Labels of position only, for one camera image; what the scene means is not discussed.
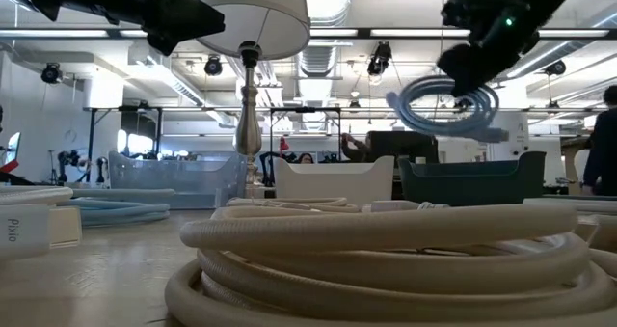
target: table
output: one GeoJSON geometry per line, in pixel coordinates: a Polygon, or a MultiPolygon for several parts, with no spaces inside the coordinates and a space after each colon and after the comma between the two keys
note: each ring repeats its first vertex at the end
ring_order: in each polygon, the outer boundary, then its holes
{"type": "Polygon", "coordinates": [[[84,230],[82,244],[0,263],[2,327],[179,327],[165,284],[194,259],[178,231],[211,211],[174,211],[169,220],[84,230]]]}

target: window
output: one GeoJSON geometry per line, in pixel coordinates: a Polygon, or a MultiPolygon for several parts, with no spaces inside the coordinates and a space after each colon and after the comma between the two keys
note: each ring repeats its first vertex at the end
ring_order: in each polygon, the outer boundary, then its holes
{"type": "Polygon", "coordinates": [[[126,132],[122,129],[118,131],[118,141],[116,143],[118,152],[124,152],[126,148],[126,132]]]}
{"type": "Polygon", "coordinates": [[[154,141],[148,137],[136,134],[128,135],[128,151],[133,153],[147,153],[152,150],[154,141]]]}

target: light blue hose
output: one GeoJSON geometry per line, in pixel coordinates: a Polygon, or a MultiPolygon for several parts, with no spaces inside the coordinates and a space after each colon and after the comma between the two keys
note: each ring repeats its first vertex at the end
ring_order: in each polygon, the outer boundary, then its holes
{"type": "Polygon", "coordinates": [[[167,204],[109,202],[75,199],[59,206],[79,206],[83,227],[103,227],[164,220],[170,216],[167,204]]]}
{"type": "Polygon", "coordinates": [[[485,143],[499,143],[508,140],[508,132],[500,128],[489,128],[499,109],[499,96],[488,86],[459,97],[470,103],[471,114],[458,121],[440,123],[414,112],[411,103],[427,95],[450,95],[454,80],[447,76],[426,76],[407,85],[400,95],[390,92],[386,95],[388,106],[407,127],[425,135],[471,138],[485,143]]]}

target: white lamp shade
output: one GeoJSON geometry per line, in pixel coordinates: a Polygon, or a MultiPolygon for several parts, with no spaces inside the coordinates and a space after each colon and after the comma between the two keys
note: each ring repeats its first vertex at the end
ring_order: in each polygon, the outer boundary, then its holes
{"type": "Polygon", "coordinates": [[[202,0],[225,15],[225,32],[198,38],[209,49],[240,57],[238,47],[255,41],[260,60],[294,56],[310,41],[307,0],[202,0]]]}

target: red object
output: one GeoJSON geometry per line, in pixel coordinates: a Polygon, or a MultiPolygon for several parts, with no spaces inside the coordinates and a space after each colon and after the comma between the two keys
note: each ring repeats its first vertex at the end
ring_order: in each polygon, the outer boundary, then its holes
{"type": "Polygon", "coordinates": [[[281,142],[279,143],[279,151],[283,152],[284,150],[289,150],[289,145],[285,138],[281,137],[281,142]]]}
{"type": "Polygon", "coordinates": [[[0,172],[2,173],[10,173],[13,170],[15,170],[17,167],[19,166],[19,163],[17,163],[17,160],[14,159],[11,162],[3,165],[2,167],[0,167],[0,172]]]}

